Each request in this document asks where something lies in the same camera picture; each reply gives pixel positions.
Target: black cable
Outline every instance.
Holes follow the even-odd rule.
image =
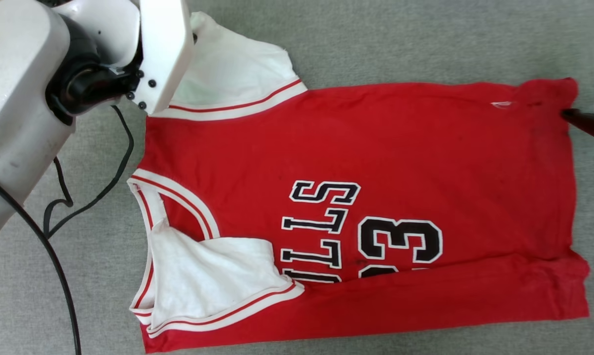
[[[69,189],[67,189],[67,184],[65,183],[65,176],[62,173],[62,166],[60,166],[60,160],[58,157],[54,157],[54,166],[56,166],[56,175],[58,175],[58,183],[60,184],[60,189],[62,190],[63,195],[65,198],[59,198],[58,200],[53,200],[51,204],[47,205],[45,209],[45,214],[42,218],[42,232],[45,234],[47,239],[51,238],[49,235],[49,220],[51,220],[51,212],[54,210],[54,207],[57,204],[65,204],[67,207],[74,206],[74,200],[71,198],[69,194]]]
[[[58,180],[60,182],[60,187],[63,189],[63,193],[66,191],[66,193],[65,193],[66,200],[55,200],[54,202],[51,202],[51,204],[49,204],[47,206],[47,209],[45,209],[45,216],[42,221],[42,224],[44,226],[45,235],[47,236],[47,239],[51,238],[51,236],[53,236],[54,233],[58,232],[58,229],[60,229],[60,227],[62,227],[65,223],[69,222],[69,220],[71,218],[74,218],[74,216],[79,215],[80,213],[86,211],[87,209],[90,209],[97,202],[99,202],[99,200],[101,200],[104,196],[106,196],[106,194],[109,193],[109,191],[111,191],[112,188],[115,186],[115,184],[117,184],[117,182],[119,181],[119,178],[121,178],[121,175],[124,173],[124,170],[126,169],[126,164],[128,164],[128,159],[130,159],[130,154],[133,152],[133,148],[135,147],[135,140],[133,139],[132,133],[130,133],[130,129],[128,129],[128,125],[126,124],[126,121],[124,120],[124,116],[121,114],[121,111],[119,111],[119,108],[117,108],[117,106],[111,106],[111,107],[117,113],[117,116],[119,117],[119,120],[121,121],[121,125],[124,126],[124,130],[126,131],[126,135],[128,136],[128,148],[126,149],[126,153],[125,153],[124,157],[121,159],[119,168],[117,168],[117,173],[112,178],[112,180],[109,182],[109,184],[106,185],[106,187],[102,190],[102,192],[99,193],[98,196],[96,196],[96,198],[94,198],[91,202],[89,202],[89,204],[85,205],[78,211],[75,211],[74,213],[63,218],[50,231],[49,230],[49,220],[51,219],[51,211],[53,210],[53,208],[59,203],[65,203],[65,202],[73,203],[73,200],[71,200],[71,196],[69,196],[69,192],[67,191],[67,187],[65,185],[65,180],[62,177],[62,169],[60,169],[60,163],[58,163],[58,166],[56,166],[57,171],[58,171]]]
[[[65,176],[63,175],[62,166],[60,166],[60,161],[58,160],[58,157],[55,157],[53,162],[54,162],[54,165],[56,166],[56,173],[58,175],[58,183],[60,184],[60,188],[62,189],[62,192],[63,192],[63,195],[65,196],[65,198],[54,200],[53,202],[51,202],[51,204],[47,205],[47,208],[45,208],[45,213],[44,213],[44,217],[43,217],[43,227],[44,227],[43,230],[41,230],[40,227],[38,227],[38,225],[33,220],[33,218],[27,213],[27,211],[25,211],[25,209],[23,209],[23,207],[19,204],[19,202],[17,202],[17,200],[15,200],[7,191],[5,191],[0,186],[0,196],[4,200],[6,200],[6,202],[13,209],[15,209],[15,211],[21,216],[21,218],[26,221],[27,225],[29,225],[29,227],[34,231],[34,233],[36,234],[36,236],[42,243],[43,247],[45,247],[47,254],[49,254],[49,258],[51,258],[51,262],[53,263],[54,268],[56,269],[56,273],[58,274],[58,279],[60,279],[60,285],[62,285],[62,290],[65,294],[65,301],[67,301],[67,308],[69,308],[69,318],[71,319],[71,330],[74,334],[74,349],[75,349],[76,355],[82,354],[82,348],[80,345],[80,332],[78,330],[78,319],[75,315],[74,299],[73,299],[73,297],[71,297],[71,291],[69,290],[69,283],[67,283],[67,277],[65,277],[65,272],[63,271],[62,266],[60,265],[60,260],[58,260],[58,256],[56,256],[56,252],[54,251],[51,244],[49,244],[49,238],[51,238],[51,236],[53,236],[53,234],[55,232],[57,232],[58,229],[60,229],[60,227],[62,227],[65,223],[69,222],[69,220],[71,218],[74,218],[74,216],[77,216],[78,214],[86,211],[87,209],[90,209],[97,202],[99,202],[99,200],[101,200],[104,196],[106,196],[106,194],[109,193],[109,191],[111,191],[112,188],[115,186],[115,184],[117,184],[117,182],[119,181],[119,178],[121,178],[122,173],[126,169],[126,165],[128,164],[128,159],[130,159],[130,154],[132,153],[133,148],[135,146],[135,141],[133,139],[132,133],[130,133],[130,129],[128,129],[128,125],[126,124],[124,116],[121,114],[121,111],[119,111],[119,108],[117,108],[117,106],[112,106],[112,109],[114,109],[115,112],[117,113],[117,116],[119,117],[119,120],[121,121],[122,126],[124,126],[126,135],[128,135],[128,148],[126,149],[126,153],[125,153],[124,157],[121,159],[119,168],[117,168],[117,173],[114,176],[114,178],[112,178],[110,183],[108,185],[106,185],[106,187],[101,191],[101,193],[99,193],[98,196],[96,196],[96,198],[94,198],[94,200],[89,202],[89,204],[85,205],[78,211],[75,211],[74,213],[63,218],[60,222],[58,222],[58,224],[56,224],[53,227],[53,229],[51,229],[51,231],[49,230],[49,220],[51,219],[51,212],[53,211],[54,207],[57,204],[65,204],[65,205],[67,205],[67,207],[72,207],[74,205],[74,201],[72,200],[71,195],[69,194],[69,189],[67,189],[67,184],[65,184]]]
[[[56,256],[56,252],[49,244],[49,241],[43,234],[42,230],[36,222],[31,218],[29,214],[21,207],[19,202],[15,200],[7,191],[5,191],[0,186],[0,196],[6,200],[8,204],[10,204],[13,209],[21,216],[23,220],[26,221],[27,225],[34,231],[40,242],[42,243],[43,247],[49,254],[49,258],[51,258],[51,262],[54,264],[54,268],[56,269],[56,274],[58,274],[58,279],[60,279],[60,285],[62,285],[62,291],[65,293],[65,301],[67,301],[67,307],[69,308],[69,318],[71,319],[71,330],[74,333],[74,348],[76,355],[81,355],[82,349],[80,348],[80,332],[78,330],[78,319],[75,316],[75,307],[74,307],[74,299],[71,297],[71,291],[69,290],[69,284],[67,283],[67,278],[65,277],[65,272],[62,270],[62,266],[60,266],[60,260],[58,260],[58,256]]]

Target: white trim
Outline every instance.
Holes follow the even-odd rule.
[[[146,267],[144,268],[144,276],[142,277],[142,281],[141,281],[141,285],[139,285],[139,289],[137,290],[137,292],[135,293],[135,297],[133,297],[133,301],[130,304],[130,310],[136,310],[137,308],[135,308],[135,305],[137,305],[137,303],[139,302],[139,297],[142,296],[142,294],[144,295],[144,298],[142,299],[142,303],[143,301],[146,299],[146,296],[148,296],[148,294],[150,294],[151,290],[152,290],[152,283],[150,283],[150,285],[147,285],[148,283],[148,277],[150,274],[150,269],[152,267],[152,248],[150,247],[150,240],[149,240],[149,235],[150,235],[150,231],[152,231],[152,226],[150,225],[150,220],[148,219],[148,211],[147,211],[147,207],[144,205],[144,200],[142,200],[141,198],[141,192],[140,192],[140,188],[139,186],[137,186],[136,184],[133,183],[128,183],[128,186],[130,187],[130,191],[132,191],[133,195],[135,196],[135,198],[137,199],[137,204],[139,204],[139,209],[141,209],[142,212],[142,216],[144,218],[144,225],[146,227],[146,237],[148,239],[148,255],[146,256]]]
[[[137,319],[139,320],[139,323],[141,323],[143,325],[150,325],[150,323],[152,323],[152,314],[147,315],[147,316],[135,315],[135,317],[137,317]]]
[[[160,184],[171,191],[162,189],[159,186],[151,184],[150,182],[135,179],[133,176],[144,178],[150,182],[155,182],[156,184]],[[157,191],[158,193],[161,193],[162,195],[168,196],[169,198],[177,201],[178,204],[183,206],[185,209],[187,209],[187,211],[189,211],[189,213],[195,216],[206,240],[220,237],[220,231],[218,230],[218,224],[216,223],[214,216],[209,211],[207,205],[205,205],[205,203],[198,196],[194,195],[193,192],[182,187],[182,185],[172,179],[168,179],[165,176],[151,173],[143,169],[137,169],[133,176],[128,179],[129,183],[137,184],[139,186],[148,186],[150,189],[153,189],[154,191]],[[179,195],[184,197],[189,203],[180,198]]]
[[[264,290],[263,292],[259,292],[258,294],[248,297],[247,299],[238,303],[237,305],[234,305],[227,310],[224,310],[220,313],[212,315],[211,317],[206,317],[204,319],[190,319],[188,317],[175,317],[173,319],[168,319],[162,325],[156,326],[155,328],[151,328],[149,326],[146,329],[146,333],[148,333],[148,337],[153,339],[153,338],[159,336],[159,334],[161,334],[162,332],[165,332],[166,330],[170,330],[170,329],[186,330],[189,332],[207,332],[209,330],[216,330],[216,329],[224,328],[225,326],[232,325],[238,321],[241,321],[247,317],[250,317],[269,306],[275,305],[276,303],[280,303],[282,301],[288,301],[289,299],[298,297],[299,295],[301,295],[304,292],[304,288],[301,284],[294,283],[293,281],[291,281],[290,277],[287,277],[287,276],[283,276],[283,277],[287,280],[287,283],[283,287],[270,288],[268,290]],[[266,296],[270,293],[273,293],[273,292],[282,292],[282,291],[289,289],[290,287],[293,287],[293,289],[291,289],[288,292],[274,294],[272,296],[266,297],[265,299],[255,302],[252,305],[247,306],[246,308],[243,308],[242,310],[240,310],[232,315],[229,315],[228,317],[225,317],[224,319],[220,319],[220,317],[224,317],[225,315],[228,315],[229,313],[233,312],[234,310],[237,310],[238,308],[241,308],[241,307],[247,305],[248,303],[254,302],[256,299],[259,299],[260,297],[264,297],[264,296]],[[198,324],[173,323],[176,321],[188,321],[191,323],[198,323]]]
[[[157,191],[154,189],[142,189],[141,193],[144,195],[146,204],[150,209],[150,216],[152,217],[152,228],[159,223],[169,224],[168,215],[166,214],[166,207],[163,200]]]
[[[286,81],[286,83],[284,85],[279,85],[279,87],[277,89],[274,89],[274,90],[268,92],[268,94],[265,95],[265,97],[267,97],[268,95],[271,95],[273,92],[277,91],[279,88],[282,88],[286,85],[290,85],[291,83],[298,81],[298,80],[299,80],[299,77],[297,77],[297,76],[295,76],[294,78],[291,78],[290,80]],[[225,108],[224,110],[220,110],[221,107],[225,106],[224,104],[221,104],[220,106],[213,105],[213,106],[193,107],[193,106],[186,106],[184,104],[173,103],[174,106],[189,108],[191,110],[213,110],[213,109],[216,109],[216,110],[209,111],[209,112],[189,112],[189,111],[182,110],[179,108],[166,108],[165,110],[163,110],[161,112],[157,112],[152,116],[158,117],[158,118],[187,119],[190,121],[218,121],[221,119],[234,119],[234,118],[244,117],[246,115],[252,115],[252,114],[256,114],[256,113],[268,110],[269,108],[277,106],[277,105],[283,103],[284,101],[287,101],[288,99],[292,99],[293,97],[295,97],[297,95],[303,94],[306,91],[308,91],[308,88],[306,88],[306,85],[304,85],[304,83],[299,82],[289,88],[286,88],[285,90],[282,90],[281,92],[277,92],[277,94],[268,98],[268,100],[262,101],[259,104],[252,104],[250,106],[245,106],[245,107],[241,107],[241,108]]]
[[[362,276],[362,273],[369,270],[370,268],[389,268],[389,269],[394,269],[395,272],[399,272],[398,268],[395,265],[367,265],[366,267],[362,268],[361,270],[358,270],[358,278],[364,279],[364,277]]]
[[[131,308],[130,312],[132,312],[134,315],[138,316],[138,317],[148,317],[150,315],[152,315],[152,311],[154,310],[154,307],[150,307],[150,308],[145,308],[145,309],[139,309],[139,308]]]

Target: jersey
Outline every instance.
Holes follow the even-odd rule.
[[[572,79],[307,90],[280,47],[191,27],[128,180],[148,353],[588,316]]]

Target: red stripe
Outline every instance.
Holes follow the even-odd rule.
[[[141,176],[132,175],[131,178],[137,179],[137,180],[141,180],[141,181],[146,182],[146,183],[148,183],[150,185],[153,185],[153,186],[155,186],[157,188],[160,188],[160,189],[164,189],[166,191],[169,191],[170,193],[173,193],[173,194],[177,195],[180,199],[182,199],[185,202],[187,202],[187,204],[190,207],[192,207],[194,209],[194,211],[196,211],[198,213],[198,215],[200,216],[200,219],[205,224],[205,229],[207,229],[207,233],[209,233],[209,238],[210,239],[214,238],[214,235],[212,234],[212,229],[209,227],[209,223],[205,219],[205,216],[203,215],[203,213],[192,202],[190,202],[188,199],[186,199],[183,195],[181,195],[177,191],[174,191],[171,188],[167,188],[166,186],[163,186],[162,184],[159,184],[157,182],[154,182],[153,180],[148,180],[148,179],[146,179],[144,177],[141,177]]]
[[[152,215],[150,215],[150,207],[148,206],[148,201],[146,201],[146,198],[141,190],[137,192],[139,193],[139,197],[141,197],[141,200],[144,203],[144,208],[146,209],[146,216],[148,216],[148,225],[150,226],[150,229],[152,229]],[[141,296],[139,296],[139,299],[137,299],[137,304],[135,305],[135,308],[139,308],[139,304],[141,304],[141,301],[144,299],[144,296],[148,292],[148,288],[150,287],[150,281],[152,281],[152,261],[150,262],[150,271],[148,271],[148,280],[146,281],[146,285],[144,286],[144,290],[142,291]]]
[[[149,333],[156,333],[161,328],[163,328],[164,326],[166,326],[168,324],[173,324],[173,323],[183,323],[183,324],[190,324],[190,325],[205,325],[205,324],[216,323],[217,321],[221,321],[221,320],[225,319],[226,317],[230,317],[230,316],[234,315],[234,313],[240,312],[241,310],[243,310],[245,308],[248,308],[248,307],[250,307],[251,305],[253,305],[255,303],[258,303],[258,302],[262,301],[263,299],[266,299],[268,297],[274,296],[275,294],[284,294],[284,293],[290,292],[290,290],[292,290],[293,288],[295,288],[295,284],[294,283],[291,285],[291,287],[287,288],[286,290],[278,291],[278,292],[272,292],[272,293],[266,294],[266,295],[260,297],[259,299],[254,299],[253,301],[247,303],[246,305],[241,306],[237,310],[233,310],[232,312],[229,312],[226,315],[224,315],[222,317],[218,317],[218,318],[216,318],[214,320],[204,321],[202,323],[192,323],[190,321],[184,321],[184,320],[169,321],[168,323],[164,323],[159,328],[157,328],[157,329],[155,329],[155,330],[153,330],[152,332],[149,332]]]
[[[150,215],[150,207],[148,206],[148,201],[146,201],[144,193],[142,193],[141,190],[139,190],[137,192],[139,192],[139,197],[141,197],[141,200],[144,203],[144,207],[146,208],[146,215],[148,216],[148,225],[150,226],[150,229],[152,229],[152,227],[154,227],[154,225],[152,223],[152,215]]]
[[[152,263],[150,263],[150,271],[148,272],[148,280],[146,281],[146,287],[144,287],[144,292],[141,292],[141,296],[139,296],[139,299],[137,300],[137,303],[135,304],[135,308],[139,308],[139,304],[141,304],[142,299],[144,299],[144,296],[148,292],[148,287],[150,285],[150,281],[152,281]]]
[[[243,108],[243,107],[249,107],[249,106],[253,106],[253,105],[257,105],[257,104],[261,104],[265,101],[270,100],[271,97],[274,97],[275,95],[279,94],[280,92],[294,87],[295,85],[301,83],[301,80],[297,79],[297,81],[293,81],[292,83],[286,85],[285,87],[279,88],[277,90],[275,90],[274,92],[272,92],[270,95],[268,95],[267,97],[265,97],[264,99],[261,99],[259,101],[254,101],[252,103],[248,103],[248,104],[241,104],[241,105],[235,105],[235,106],[227,106],[227,107],[219,107],[219,108],[205,108],[205,109],[193,109],[193,108],[187,108],[187,107],[182,107],[182,106],[175,106],[175,105],[170,105],[168,106],[168,108],[176,108],[178,110],[184,110],[187,112],[216,112],[216,111],[225,111],[225,110],[234,110],[236,108]]]

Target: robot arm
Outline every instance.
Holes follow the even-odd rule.
[[[74,118],[126,95],[167,107],[191,60],[185,0],[0,0],[0,185],[22,204]],[[0,198],[0,229],[13,209]]]

